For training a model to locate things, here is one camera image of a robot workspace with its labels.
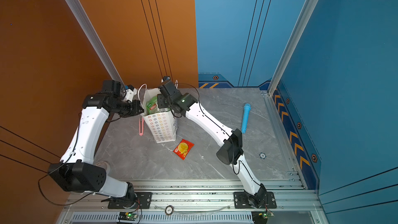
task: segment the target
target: blue wall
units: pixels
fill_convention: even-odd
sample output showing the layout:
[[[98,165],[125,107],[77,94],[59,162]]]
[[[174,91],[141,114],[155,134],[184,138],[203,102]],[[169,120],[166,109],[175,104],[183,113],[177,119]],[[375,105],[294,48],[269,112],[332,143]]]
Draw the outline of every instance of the blue wall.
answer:
[[[263,0],[258,0],[253,17],[256,0],[195,0],[199,73],[220,73],[233,86],[259,86],[273,76],[305,0],[271,1],[253,64],[269,1],[260,17]]]
[[[331,223],[370,223],[353,221],[369,212],[398,222],[396,202],[362,208],[398,200],[398,169],[354,183],[398,166],[397,33],[398,0],[319,0],[283,74],[322,161]]]

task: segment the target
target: black mounting plate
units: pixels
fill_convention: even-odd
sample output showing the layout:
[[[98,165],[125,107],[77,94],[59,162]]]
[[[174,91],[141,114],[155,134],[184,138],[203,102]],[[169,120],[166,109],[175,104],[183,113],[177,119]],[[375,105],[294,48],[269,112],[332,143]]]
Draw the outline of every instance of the black mounting plate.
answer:
[[[152,192],[136,192],[137,199],[140,200],[140,208],[149,209],[150,203],[152,202]],[[121,209],[124,208],[117,201],[109,201],[109,209]],[[137,203],[132,205],[129,209],[136,209]]]
[[[266,202],[259,208],[276,208],[276,201],[273,192],[267,191]],[[246,192],[234,192],[235,208],[254,208],[250,205]]]

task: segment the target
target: white rope handle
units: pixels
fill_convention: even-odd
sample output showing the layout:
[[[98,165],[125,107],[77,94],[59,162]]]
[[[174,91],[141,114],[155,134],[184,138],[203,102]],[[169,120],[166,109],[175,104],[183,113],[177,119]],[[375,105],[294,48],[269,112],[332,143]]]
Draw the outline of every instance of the white rope handle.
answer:
[[[145,98],[145,94],[147,93],[147,89],[148,89],[146,84],[142,84],[142,85],[140,86],[140,89],[138,89],[138,92],[137,92],[137,94],[138,94],[138,100],[140,101],[141,105],[142,105],[142,102],[141,102],[141,99],[140,99],[140,90],[141,90],[141,88],[142,88],[144,85],[145,85],[145,92],[144,92],[144,98]]]

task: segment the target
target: marble tabletop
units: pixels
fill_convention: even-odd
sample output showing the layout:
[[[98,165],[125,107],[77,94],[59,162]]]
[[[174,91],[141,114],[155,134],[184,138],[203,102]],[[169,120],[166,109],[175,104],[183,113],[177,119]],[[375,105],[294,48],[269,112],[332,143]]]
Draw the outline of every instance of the marble tabletop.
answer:
[[[181,89],[197,98],[194,89]],[[275,138],[265,102],[258,88],[199,89],[200,103],[224,125],[241,129],[243,106],[251,104],[243,151],[258,179],[287,179],[289,170]],[[138,116],[112,122],[95,155],[106,161],[109,176],[119,180],[148,179],[237,179],[231,167],[216,157],[217,143],[196,123],[178,119],[177,139],[157,144],[147,125],[138,131]],[[182,139],[194,143],[185,160],[173,150]],[[259,154],[265,153],[262,159]]]

